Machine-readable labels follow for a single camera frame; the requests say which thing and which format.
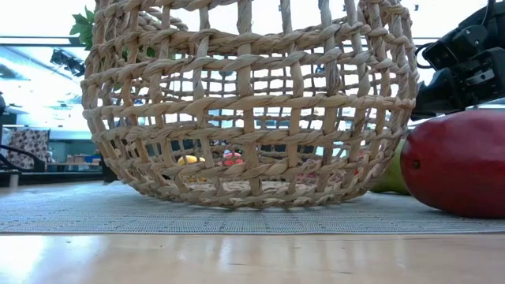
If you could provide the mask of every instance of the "red fruit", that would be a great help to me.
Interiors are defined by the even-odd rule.
[[[457,215],[505,218],[505,113],[434,118],[407,137],[400,164],[420,202]]]
[[[244,161],[242,159],[237,159],[237,157],[240,157],[241,155],[238,153],[228,153],[224,155],[224,165],[225,166],[233,166],[234,163],[243,163]]]

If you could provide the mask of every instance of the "gray mat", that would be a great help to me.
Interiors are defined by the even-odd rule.
[[[464,219],[409,196],[368,193],[344,204],[263,211],[198,207],[85,184],[0,197],[3,233],[462,234],[502,233],[505,220]]]

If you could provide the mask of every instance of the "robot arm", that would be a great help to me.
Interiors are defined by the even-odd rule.
[[[489,0],[488,7],[430,43],[422,52],[430,65],[418,67],[433,68],[436,73],[430,85],[420,85],[411,119],[451,114],[505,97],[503,34],[505,2]]]

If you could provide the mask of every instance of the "green mango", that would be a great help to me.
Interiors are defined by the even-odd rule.
[[[410,195],[405,181],[403,181],[402,170],[400,168],[400,154],[404,143],[404,139],[400,140],[400,143],[398,143],[398,147],[395,150],[395,156],[382,177],[380,177],[379,182],[372,187],[372,192],[396,192],[402,195]]]

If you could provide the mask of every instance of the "wicker basket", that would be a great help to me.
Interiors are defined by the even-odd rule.
[[[332,20],[329,0],[306,1],[321,24],[294,31],[281,0],[283,33],[258,35],[260,3],[99,1],[84,117],[123,182],[164,200],[291,207],[361,196],[383,173],[417,94],[408,10],[345,0]],[[210,28],[209,10],[229,4],[237,34]],[[198,10],[200,30],[175,9]]]

